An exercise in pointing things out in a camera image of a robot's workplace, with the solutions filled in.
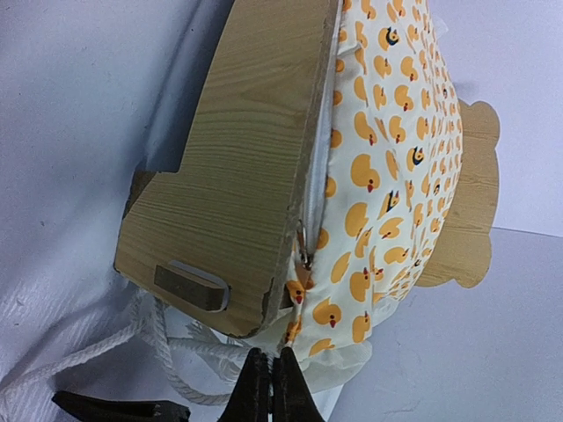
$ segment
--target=drawstring cord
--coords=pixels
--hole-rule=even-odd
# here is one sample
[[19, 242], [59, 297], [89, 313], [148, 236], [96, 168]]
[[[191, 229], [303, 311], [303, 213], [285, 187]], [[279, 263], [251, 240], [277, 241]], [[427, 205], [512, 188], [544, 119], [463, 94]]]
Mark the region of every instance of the drawstring cord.
[[251, 347], [234, 342], [225, 345], [219, 340], [209, 343], [204, 338], [170, 338], [166, 332], [166, 305], [161, 300], [153, 298], [153, 307], [150, 314], [140, 317], [141, 303], [145, 295], [146, 292], [139, 290], [133, 298], [130, 305], [131, 323], [127, 327], [94, 345], [72, 353], [59, 362], [32, 369], [0, 390], [0, 422], [10, 422], [9, 402], [16, 392], [35, 382], [46, 380], [64, 369], [82, 365], [117, 346], [127, 343], [134, 336], [140, 337], [155, 348], [156, 357], [166, 374], [168, 382], [186, 400], [204, 406], [226, 404], [229, 401], [230, 394], [204, 394], [182, 380], [172, 361], [172, 349], [190, 350], [199, 354], [202, 358], [206, 356], [214, 358], [219, 363], [219, 369], [228, 368], [229, 375], [227, 378], [232, 379], [240, 373], [240, 367], [235, 365], [234, 362], [244, 360]]

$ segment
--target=zipper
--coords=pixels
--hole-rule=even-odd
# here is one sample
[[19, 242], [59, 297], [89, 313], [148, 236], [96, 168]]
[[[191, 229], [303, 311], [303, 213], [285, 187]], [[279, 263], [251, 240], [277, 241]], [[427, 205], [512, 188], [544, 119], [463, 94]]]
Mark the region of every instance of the zipper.
[[326, 171], [333, 131], [333, 91], [336, 77], [336, 55], [341, 11], [342, 8], [339, 7], [331, 41], [325, 84], [323, 86], [323, 99], [318, 114], [317, 133], [307, 173], [301, 219], [297, 225], [297, 242], [299, 244], [301, 264], [308, 271], [311, 269], [315, 250], [317, 249], [318, 235], [325, 209]]

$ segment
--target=cutout handle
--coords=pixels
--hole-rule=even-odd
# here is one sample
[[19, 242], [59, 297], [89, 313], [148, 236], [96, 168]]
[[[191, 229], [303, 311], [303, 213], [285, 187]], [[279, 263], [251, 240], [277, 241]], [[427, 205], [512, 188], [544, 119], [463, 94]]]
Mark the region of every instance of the cutout handle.
[[180, 262], [157, 265], [154, 283], [171, 295], [206, 310], [220, 312], [227, 308], [230, 289], [222, 279]]

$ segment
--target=rubber duck print fabric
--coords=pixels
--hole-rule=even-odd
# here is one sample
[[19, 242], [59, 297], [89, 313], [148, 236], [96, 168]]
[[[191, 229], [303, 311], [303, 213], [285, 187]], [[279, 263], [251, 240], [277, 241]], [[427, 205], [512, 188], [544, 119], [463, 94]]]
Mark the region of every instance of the rubber duck print fabric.
[[461, 170], [459, 104], [427, 2], [342, 6], [322, 227], [311, 271], [292, 259], [287, 284], [282, 343], [301, 361], [365, 341], [377, 303], [406, 297]]

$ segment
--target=black clip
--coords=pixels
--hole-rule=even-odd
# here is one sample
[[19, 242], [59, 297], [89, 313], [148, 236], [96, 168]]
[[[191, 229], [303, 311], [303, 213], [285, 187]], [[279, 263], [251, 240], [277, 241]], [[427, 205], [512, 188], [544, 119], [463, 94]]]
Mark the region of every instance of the black clip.
[[[187, 422], [190, 416], [187, 407], [168, 401], [110, 402], [67, 391], [56, 393], [53, 401], [82, 422]], [[274, 422], [325, 422], [289, 347], [274, 359], [272, 372], [260, 349], [248, 353], [218, 422], [267, 422], [269, 413]]]
[[53, 401], [82, 422], [188, 422], [190, 410], [167, 400], [160, 402], [112, 402], [58, 391]]

